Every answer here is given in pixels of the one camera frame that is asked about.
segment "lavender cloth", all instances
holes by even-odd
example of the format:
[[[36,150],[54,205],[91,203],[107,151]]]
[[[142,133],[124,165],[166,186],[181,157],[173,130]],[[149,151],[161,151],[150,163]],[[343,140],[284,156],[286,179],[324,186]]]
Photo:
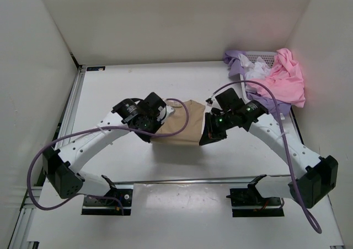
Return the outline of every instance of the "lavender cloth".
[[[240,59],[238,57],[239,54],[245,55],[244,51],[237,51],[237,50],[229,50],[226,51],[223,55],[223,62],[226,63],[231,67],[231,70],[228,73],[229,77],[232,77],[237,74],[242,74],[245,77],[244,68],[240,65]],[[247,92],[247,97],[250,100],[257,100],[261,104],[263,104],[269,112],[276,118],[276,107],[273,99],[266,98],[264,96],[260,96],[259,94],[253,94]],[[287,116],[291,110],[291,104],[285,103],[283,101],[277,100],[278,107],[280,112]]]
[[[247,97],[250,100],[256,100],[260,102],[262,105],[264,105],[269,112],[276,118],[276,107],[273,99],[266,98],[264,96],[260,96],[258,94],[253,94],[247,92]],[[291,111],[291,104],[285,103],[283,101],[277,100],[278,108],[280,112],[284,115],[287,116],[289,112]]]
[[[231,67],[231,70],[228,73],[229,77],[232,77],[236,74],[245,75],[244,68],[240,65],[239,54],[245,55],[244,51],[229,50],[226,51],[223,55],[223,62]]]

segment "plastic basket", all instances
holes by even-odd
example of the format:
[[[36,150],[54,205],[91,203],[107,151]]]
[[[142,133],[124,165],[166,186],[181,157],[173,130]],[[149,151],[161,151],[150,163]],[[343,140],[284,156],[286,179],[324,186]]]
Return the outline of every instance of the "plastic basket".
[[[272,68],[275,62],[275,55],[277,55],[277,53],[249,51],[249,52],[245,52],[245,55],[253,63],[255,63],[256,59],[260,56],[269,65],[269,67]],[[241,74],[240,74],[240,79],[244,80],[244,77]],[[247,98],[247,95],[245,93],[245,83],[242,83],[242,92],[243,92],[244,102],[246,103],[249,102],[250,100]]]

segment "white table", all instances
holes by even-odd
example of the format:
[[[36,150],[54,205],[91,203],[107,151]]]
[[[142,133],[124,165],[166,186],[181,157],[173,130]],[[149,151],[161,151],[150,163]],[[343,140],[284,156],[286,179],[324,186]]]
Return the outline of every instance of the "white table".
[[[124,98],[163,98],[204,103],[228,83],[222,62],[108,66],[86,72],[73,132],[93,127]],[[240,86],[233,86],[238,95]],[[295,133],[291,119],[285,129]],[[246,177],[288,174],[286,164],[263,142],[234,128],[228,138],[203,147],[152,145],[131,133],[96,155],[85,170],[113,181]],[[83,197],[51,212],[37,211],[29,241],[39,248],[329,248],[342,245],[328,198],[313,214],[323,235],[307,223],[300,207],[286,200],[285,217],[232,218],[227,185],[135,185],[131,216],[81,215]],[[57,204],[45,183],[40,203]]]

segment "beige garment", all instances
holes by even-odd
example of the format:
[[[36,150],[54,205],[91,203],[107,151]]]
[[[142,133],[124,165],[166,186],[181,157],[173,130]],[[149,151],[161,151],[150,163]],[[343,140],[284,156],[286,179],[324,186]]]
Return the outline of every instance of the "beige garment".
[[[180,130],[186,120],[186,113],[183,106],[177,102],[168,101],[168,105],[175,110],[163,126],[156,132],[158,133],[172,133]],[[152,142],[179,144],[179,145],[199,145],[202,135],[202,122],[204,119],[205,106],[194,101],[189,100],[184,102],[189,111],[189,123],[187,127],[177,135],[171,137],[151,138]]]

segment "pile of clothes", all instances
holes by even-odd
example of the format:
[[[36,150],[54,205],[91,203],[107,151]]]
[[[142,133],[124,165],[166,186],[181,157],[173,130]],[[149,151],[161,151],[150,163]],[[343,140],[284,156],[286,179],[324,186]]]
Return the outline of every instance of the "pile of clothes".
[[[291,105],[304,106],[304,80],[299,64],[293,60],[290,50],[278,50],[272,68],[261,57],[252,63],[243,51],[226,51],[223,61],[230,66],[229,77],[241,74],[245,80],[259,82],[270,89],[284,116],[289,114]],[[245,90],[248,99],[259,101],[275,116],[275,103],[262,86],[247,83]]]

